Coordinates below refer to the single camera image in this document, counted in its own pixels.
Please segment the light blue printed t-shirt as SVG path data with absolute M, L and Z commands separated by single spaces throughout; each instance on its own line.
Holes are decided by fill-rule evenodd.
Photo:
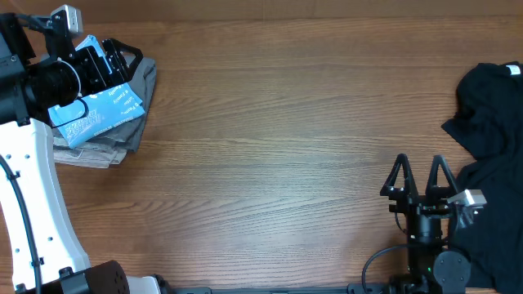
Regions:
M 53 106 L 48 113 L 52 125 L 73 149 L 116 127 L 130 126 L 145 115 L 145 102 L 125 82 L 70 105 Z

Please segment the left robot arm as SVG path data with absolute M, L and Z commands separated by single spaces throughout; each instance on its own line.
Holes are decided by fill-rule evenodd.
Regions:
M 17 293 L 168 293 L 162 277 L 127 275 L 116 261 L 92 265 L 81 246 L 56 174 L 48 110 L 129 82 L 142 53 L 115 39 L 76 49 L 79 9 L 49 16 L 1 16 L 1 209 Z

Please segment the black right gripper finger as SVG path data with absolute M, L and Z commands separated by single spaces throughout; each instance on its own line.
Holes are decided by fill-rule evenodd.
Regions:
M 408 200 L 418 196 L 418 189 L 406 154 L 398 154 L 391 172 L 380 190 L 390 200 Z
M 450 167 L 442 155 L 436 155 L 431 164 L 425 189 L 427 200 L 441 200 L 458 193 L 458 186 Z

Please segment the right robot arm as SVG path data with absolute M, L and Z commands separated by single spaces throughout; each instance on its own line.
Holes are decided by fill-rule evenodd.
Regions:
M 391 201 L 389 211 L 405 217 L 400 230 L 407 241 L 408 272 L 389 278 L 385 293 L 442 293 L 434 277 L 433 265 L 445 251 L 449 239 L 443 237 L 441 222 L 455 221 L 458 209 L 448 199 L 458 194 L 456 180 L 445 158 L 433 158 L 425 194 L 418 192 L 406 154 L 396 157 L 380 194 Z

